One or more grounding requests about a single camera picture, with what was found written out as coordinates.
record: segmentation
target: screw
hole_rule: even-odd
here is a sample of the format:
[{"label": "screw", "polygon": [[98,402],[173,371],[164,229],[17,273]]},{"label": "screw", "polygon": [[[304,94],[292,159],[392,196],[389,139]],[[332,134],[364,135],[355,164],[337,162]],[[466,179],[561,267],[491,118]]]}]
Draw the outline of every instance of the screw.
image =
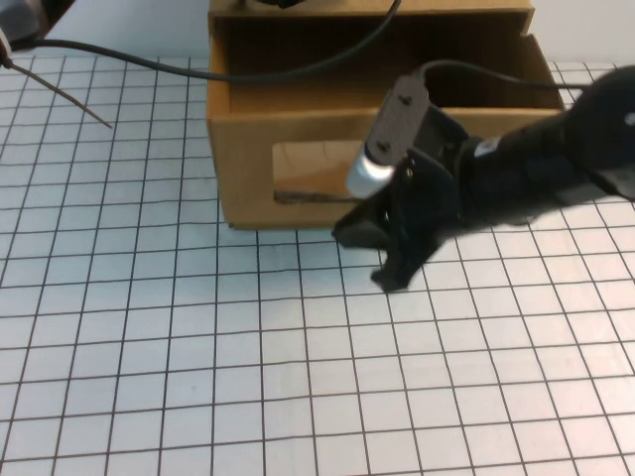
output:
[{"label": "screw", "polygon": [[390,151],[390,142],[377,141],[377,149],[386,154],[388,151]]},{"label": "screw", "polygon": [[403,94],[400,94],[398,97],[405,106],[410,106],[413,103],[413,98],[411,96],[404,96]]}]

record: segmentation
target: black cable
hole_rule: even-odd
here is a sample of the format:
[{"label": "black cable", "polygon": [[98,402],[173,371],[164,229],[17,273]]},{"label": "black cable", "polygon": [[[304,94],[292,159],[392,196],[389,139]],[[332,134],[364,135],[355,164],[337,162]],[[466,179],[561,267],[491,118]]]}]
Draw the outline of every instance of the black cable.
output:
[{"label": "black cable", "polygon": [[484,66],[479,66],[478,64],[460,61],[458,59],[437,59],[427,62],[417,70],[417,73],[425,81],[427,73],[433,69],[465,69],[477,74],[493,77],[494,79],[498,79],[500,81],[505,81],[524,87],[532,87],[534,89],[587,89],[590,86],[590,84],[556,84],[554,82],[541,82],[531,81],[528,79],[520,79],[515,76],[510,76],[508,74],[503,74],[502,72],[494,71]]},{"label": "black cable", "polygon": [[30,40],[26,42],[16,42],[15,44],[11,45],[11,48],[15,52],[21,50],[31,50],[33,48],[66,48],[70,50],[79,50],[86,53],[114,58],[116,60],[132,62],[133,64],[147,67],[149,69],[155,69],[157,71],[168,72],[179,76],[206,79],[208,81],[224,81],[232,84],[280,82],[289,81],[309,74],[315,74],[318,72],[326,71],[328,69],[332,69],[333,67],[336,67],[346,60],[349,60],[350,58],[356,56],[359,52],[371,45],[384,33],[386,28],[388,28],[390,23],[397,16],[397,12],[400,6],[401,0],[394,0],[392,6],[390,7],[390,10],[388,10],[388,13],[384,17],[384,20],[381,22],[381,24],[359,43],[342,51],[341,53],[338,53],[337,55],[328,59],[309,64],[307,66],[302,66],[290,71],[274,72],[271,74],[231,75],[217,74],[213,72],[202,72],[193,69],[169,66],[167,64],[161,64],[159,62],[142,59],[133,55],[116,52],[108,48],[96,47],[93,45],[88,45],[86,43],[72,42],[67,40]]}]

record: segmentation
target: cardboard box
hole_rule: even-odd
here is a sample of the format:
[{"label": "cardboard box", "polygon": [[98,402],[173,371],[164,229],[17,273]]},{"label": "cardboard box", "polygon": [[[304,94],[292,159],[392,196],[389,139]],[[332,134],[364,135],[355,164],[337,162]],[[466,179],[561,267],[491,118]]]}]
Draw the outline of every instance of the cardboard box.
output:
[{"label": "cardboard box", "polygon": [[[375,28],[392,0],[308,0],[288,10],[212,0],[213,72],[277,72],[325,59]],[[468,60],[552,81],[527,35],[528,0],[403,0],[371,48],[331,71],[294,82],[210,82],[207,119],[226,221],[236,228],[328,227],[353,206],[348,167],[397,76],[429,60]],[[433,102],[484,137],[563,109],[556,91],[466,72],[429,78]]]}]

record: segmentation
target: white table surface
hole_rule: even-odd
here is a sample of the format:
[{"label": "white table surface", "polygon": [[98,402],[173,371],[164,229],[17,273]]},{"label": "white table surface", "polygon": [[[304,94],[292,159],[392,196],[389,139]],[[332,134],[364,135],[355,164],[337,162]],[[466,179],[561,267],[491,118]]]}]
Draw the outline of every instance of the white table surface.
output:
[{"label": "white table surface", "polygon": [[22,62],[114,129],[0,70],[2,476],[635,474],[631,204],[451,241],[387,297],[327,230],[227,227],[204,83]]}]

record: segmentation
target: white wall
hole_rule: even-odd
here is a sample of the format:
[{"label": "white wall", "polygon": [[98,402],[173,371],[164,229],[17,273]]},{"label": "white wall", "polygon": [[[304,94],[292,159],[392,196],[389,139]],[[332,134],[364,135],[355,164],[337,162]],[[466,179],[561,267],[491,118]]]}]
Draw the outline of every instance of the white wall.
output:
[{"label": "white wall", "polygon": [[[533,32],[548,59],[635,62],[635,0],[533,1]],[[205,57],[207,8],[208,0],[76,0],[51,38],[142,56]]]}]

